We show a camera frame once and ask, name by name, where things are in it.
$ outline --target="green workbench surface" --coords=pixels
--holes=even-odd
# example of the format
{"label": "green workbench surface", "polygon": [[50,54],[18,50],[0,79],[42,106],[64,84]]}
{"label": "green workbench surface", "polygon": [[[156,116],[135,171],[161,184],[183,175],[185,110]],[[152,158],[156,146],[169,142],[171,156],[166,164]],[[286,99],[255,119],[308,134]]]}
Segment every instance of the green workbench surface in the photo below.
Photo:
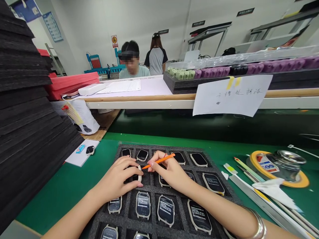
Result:
{"label": "green workbench surface", "polygon": [[[246,161],[246,154],[251,154],[256,150],[274,152],[278,149],[287,149],[270,145],[242,144],[108,132],[101,140],[94,155],[90,156],[90,158],[81,168],[69,163],[65,163],[42,188],[42,190],[33,198],[33,200],[21,211],[16,220],[40,234],[45,234],[106,173],[114,161],[114,156],[119,144],[155,144],[165,146],[204,148],[220,170],[226,172],[223,164],[229,163],[238,171],[238,175],[249,183],[251,183],[249,179],[236,166],[233,158],[234,156],[238,157],[242,161]],[[319,214],[319,208],[317,198],[319,196],[319,160],[316,160],[316,158],[302,152],[297,153],[305,157],[308,161],[307,164],[303,166],[303,171],[310,180],[310,186],[303,189],[294,189],[288,187],[282,188],[305,212],[305,217],[318,228],[319,218],[317,215]],[[245,206],[255,209],[262,217],[270,220],[270,218],[236,185],[234,185],[233,182],[230,180],[229,182]]]}

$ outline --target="plastic tray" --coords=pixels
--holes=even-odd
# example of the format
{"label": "plastic tray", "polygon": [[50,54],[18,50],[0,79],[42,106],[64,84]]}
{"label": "plastic tray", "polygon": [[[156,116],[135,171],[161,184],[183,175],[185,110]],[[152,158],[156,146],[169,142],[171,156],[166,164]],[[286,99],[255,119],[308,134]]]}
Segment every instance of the plastic tray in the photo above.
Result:
{"label": "plastic tray", "polygon": [[306,57],[312,55],[319,55],[319,46],[292,47],[272,51],[258,51],[253,53],[218,56],[188,62],[174,62],[167,64],[167,68],[173,67],[179,69],[198,69],[215,66],[237,65],[251,62],[279,60],[286,58]]}

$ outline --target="wooden shelf edge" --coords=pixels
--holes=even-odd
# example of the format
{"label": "wooden shelf edge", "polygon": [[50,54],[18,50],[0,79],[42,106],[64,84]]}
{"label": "wooden shelf edge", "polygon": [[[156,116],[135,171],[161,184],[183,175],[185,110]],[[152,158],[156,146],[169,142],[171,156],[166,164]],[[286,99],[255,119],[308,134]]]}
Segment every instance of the wooden shelf edge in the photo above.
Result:
{"label": "wooden shelf edge", "polygon": [[[85,102],[195,100],[196,94],[84,98]],[[268,90],[265,98],[319,96],[319,88]]]}

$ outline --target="finger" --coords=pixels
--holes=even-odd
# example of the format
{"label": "finger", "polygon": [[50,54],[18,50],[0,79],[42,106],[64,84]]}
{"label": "finger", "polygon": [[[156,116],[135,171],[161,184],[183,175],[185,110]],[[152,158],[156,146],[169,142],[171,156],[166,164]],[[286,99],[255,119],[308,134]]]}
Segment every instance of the finger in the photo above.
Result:
{"label": "finger", "polygon": [[144,175],[144,173],[139,170],[137,167],[130,167],[124,170],[123,177],[124,180],[128,179],[129,177],[133,176],[134,174],[137,175]]}
{"label": "finger", "polygon": [[157,151],[154,153],[153,157],[152,157],[150,160],[151,160],[151,161],[159,160],[159,159],[161,159],[161,158],[164,158],[164,157],[165,157],[165,154],[166,154],[166,153],[157,150]]}
{"label": "finger", "polygon": [[139,164],[137,162],[134,162],[133,160],[126,160],[120,163],[118,166],[120,167],[121,170],[123,170],[123,169],[126,169],[128,166],[138,167]]}
{"label": "finger", "polygon": [[[153,155],[153,157],[150,159],[150,161],[155,162],[155,161],[157,161],[157,160],[159,160],[159,159],[161,159],[161,158],[164,158],[165,155],[166,155],[166,153],[164,153],[164,152],[158,150],[158,151],[156,151],[156,152],[154,153],[154,155]],[[152,167],[149,167],[149,169],[148,169],[147,171],[148,171],[148,172],[155,172],[155,170],[154,170]]]}
{"label": "finger", "polygon": [[165,167],[168,168],[173,168],[173,167],[176,167],[176,166],[180,166],[179,163],[176,161],[175,158],[169,158],[167,160],[165,160]]}
{"label": "finger", "polygon": [[143,187],[143,184],[140,182],[140,181],[133,181],[133,182],[130,182],[130,183],[127,183],[123,186],[123,191],[124,191],[124,194],[133,190],[134,188],[136,187]]}
{"label": "finger", "polygon": [[149,165],[151,165],[152,168],[153,168],[156,172],[158,172],[163,178],[166,176],[167,170],[164,169],[164,168],[162,168],[158,163],[153,162],[153,161],[151,161],[151,160],[148,161],[147,163],[148,163]]}
{"label": "finger", "polygon": [[121,164],[122,162],[124,162],[124,161],[127,161],[127,160],[131,160],[131,161],[136,161],[136,159],[134,159],[134,158],[130,158],[128,155],[127,156],[123,156],[123,157],[120,157],[118,160],[116,160],[115,161],[115,165],[119,165],[119,164]]}

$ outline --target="orange stylus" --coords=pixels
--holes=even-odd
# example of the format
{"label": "orange stylus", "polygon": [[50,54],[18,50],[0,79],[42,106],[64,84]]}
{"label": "orange stylus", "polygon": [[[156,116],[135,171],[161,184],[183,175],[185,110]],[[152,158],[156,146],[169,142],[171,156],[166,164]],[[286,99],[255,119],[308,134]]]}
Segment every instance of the orange stylus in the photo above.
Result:
{"label": "orange stylus", "polygon": [[[158,161],[156,161],[157,163],[161,163],[161,162],[164,162],[165,160],[167,160],[167,159],[169,159],[169,158],[172,158],[172,157],[174,157],[175,156],[175,154],[174,153],[172,153],[171,155],[168,155],[168,156],[166,156],[166,157],[164,157],[164,158],[162,158],[162,159],[159,159]],[[147,169],[147,168],[149,168],[150,167],[150,165],[146,165],[144,168],[142,168],[142,169]]]}

